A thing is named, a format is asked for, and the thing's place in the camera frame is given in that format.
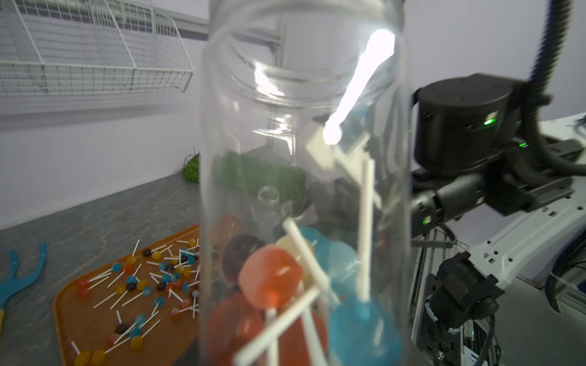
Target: yellow lollipop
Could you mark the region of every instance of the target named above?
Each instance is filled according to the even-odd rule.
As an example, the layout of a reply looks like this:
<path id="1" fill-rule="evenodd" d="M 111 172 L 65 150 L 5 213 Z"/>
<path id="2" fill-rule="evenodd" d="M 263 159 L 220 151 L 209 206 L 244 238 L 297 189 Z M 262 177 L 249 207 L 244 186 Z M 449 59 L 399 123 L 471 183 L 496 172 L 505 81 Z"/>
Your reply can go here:
<path id="1" fill-rule="evenodd" d="M 305 244 L 308 246 L 308 248 L 311 249 L 311 252 L 315 255 L 315 251 L 314 251 L 314 248 L 311 245 L 311 243 L 309 243 L 309 241 L 307 241 L 307 240 L 304 240 L 304 241 L 305 241 Z M 301 256 L 301 253 L 299 253 L 299 251 L 297 250 L 297 247 L 295 246 L 295 243 L 293 243 L 293 240 L 291 240 L 289 235 L 285 235 L 284 237 L 281 237 L 279 240 L 277 240 L 275 245 L 281 249 L 285 249 L 289 254 L 291 254 L 291 256 L 293 258 L 295 258 L 297 263 L 299 263 L 303 267 L 303 286 L 307 289 L 311 285 L 313 285 L 314 278 L 311 276 L 311 273 L 309 272 L 309 269 L 305 265 L 305 261 L 303 260 L 303 258 Z"/>

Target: lollipop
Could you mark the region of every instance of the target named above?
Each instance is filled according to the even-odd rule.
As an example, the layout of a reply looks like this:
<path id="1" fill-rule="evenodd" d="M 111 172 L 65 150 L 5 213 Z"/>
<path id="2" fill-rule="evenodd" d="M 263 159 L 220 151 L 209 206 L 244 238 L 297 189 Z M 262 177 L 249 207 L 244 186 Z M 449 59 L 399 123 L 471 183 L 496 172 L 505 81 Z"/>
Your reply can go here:
<path id="1" fill-rule="evenodd" d="M 241 293 L 225 298 L 210 316 L 207 352 L 214 365 L 231 365 L 232 355 L 263 329 L 263 320 Z"/>
<path id="2" fill-rule="evenodd" d="M 291 239 L 291 237 L 289 235 L 285 235 L 284 237 L 277 240 L 275 245 L 279 248 L 285 249 L 289 254 L 291 254 L 291 256 L 293 258 L 295 258 L 297 263 L 299 263 L 303 267 L 303 285 L 306 288 L 313 285 L 314 284 L 313 277 L 311 276 L 311 273 L 310 273 L 309 269 L 307 268 L 307 266 L 305 265 L 305 261 L 303 260 L 303 258 L 301 256 L 301 253 L 297 250 L 297 247 L 293 243 L 293 240 Z M 309 248 L 309 250 L 311 250 L 312 253 L 314 252 L 314 248 L 311 246 L 309 241 L 306 240 L 305 245 L 307 245 L 307 247 Z"/>
<path id="3" fill-rule="evenodd" d="M 222 273 L 226 281 L 238 282 L 238 274 L 246 259 L 263 246 L 264 241 L 253 235 L 239 234 L 230 239 L 222 253 Z"/>
<path id="4" fill-rule="evenodd" d="M 401 359 L 401 339 L 388 314 L 370 298 L 374 160 L 362 167 L 358 226 L 357 296 L 349 296 L 331 314 L 330 350 L 343 365 L 394 365 Z"/>

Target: green artificial grass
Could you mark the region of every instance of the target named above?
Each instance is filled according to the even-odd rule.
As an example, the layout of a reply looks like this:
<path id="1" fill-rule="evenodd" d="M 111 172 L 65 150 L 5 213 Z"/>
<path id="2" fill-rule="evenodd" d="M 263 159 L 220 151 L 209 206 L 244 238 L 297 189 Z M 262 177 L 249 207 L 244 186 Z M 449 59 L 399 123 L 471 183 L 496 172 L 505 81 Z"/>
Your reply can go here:
<path id="1" fill-rule="evenodd" d="M 181 175 L 188 182 L 199 182 L 199 154 L 194 154 L 188 162 L 183 162 L 183 169 L 181 169 Z"/>

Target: red lollipop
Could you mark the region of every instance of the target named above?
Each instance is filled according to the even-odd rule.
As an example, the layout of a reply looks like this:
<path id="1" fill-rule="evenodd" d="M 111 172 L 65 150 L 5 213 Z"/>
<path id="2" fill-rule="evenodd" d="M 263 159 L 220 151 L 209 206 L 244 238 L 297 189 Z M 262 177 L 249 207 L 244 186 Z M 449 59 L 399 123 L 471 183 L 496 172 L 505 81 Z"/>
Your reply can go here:
<path id="1" fill-rule="evenodd" d="M 328 354 L 328 331 L 322 318 L 314 312 L 311 312 L 314 318 L 315 328 L 318 331 L 319 342 L 322 344 L 324 354 Z M 279 337 L 279 365 L 280 366 L 297 366 L 311 365 L 305 336 L 303 334 L 303 325 L 301 318 L 297 319 L 289 329 Z"/>
<path id="2" fill-rule="evenodd" d="M 263 320 L 241 293 L 225 298 L 210 316 L 207 352 L 214 366 L 229 366 L 232 356 L 263 330 Z"/>
<path id="3" fill-rule="evenodd" d="M 303 268 L 286 250 L 267 245 L 256 250 L 242 266 L 238 285 L 257 309 L 285 306 L 297 293 Z"/>

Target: orange lollipop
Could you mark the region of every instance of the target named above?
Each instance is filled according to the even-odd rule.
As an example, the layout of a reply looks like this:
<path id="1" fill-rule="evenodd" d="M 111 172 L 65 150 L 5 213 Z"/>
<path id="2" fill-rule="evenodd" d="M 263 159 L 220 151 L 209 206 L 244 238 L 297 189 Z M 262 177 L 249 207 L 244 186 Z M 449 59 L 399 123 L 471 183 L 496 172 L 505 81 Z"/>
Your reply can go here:
<path id="1" fill-rule="evenodd" d="M 328 331 L 322 318 L 314 312 L 311 312 L 314 318 L 315 328 L 318 331 L 319 342 L 322 344 L 324 354 L 328 354 Z M 311 365 L 305 336 L 303 334 L 303 325 L 301 318 L 289 327 L 279 337 L 279 365 L 280 366 L 297 366 Z"/>
<path id="2" fill-rule="evenodd" d="M 241 293 L 222 300 L 210 316 L 207 352 L 214 366 L 232 365 L 232 356 L 263 330 L 263 320 Z"/>
<path id="3" fill-rule="evenodd" d="M 238 285 L 246 299 L 257 309 L 285 306 L 297 293 L 303 268 L 286 250 L 267 245 L 246 260 Z"/>
<path id="4" fill-rule="evenodd" d="M 210 244 L 212 247 L 217 247 L 217 250 L 222 253 L 228 241 L 234 235 L 243 232 L 244 227 L 235 216 L 222 216 L 213 223 L 209 231 Z"/>

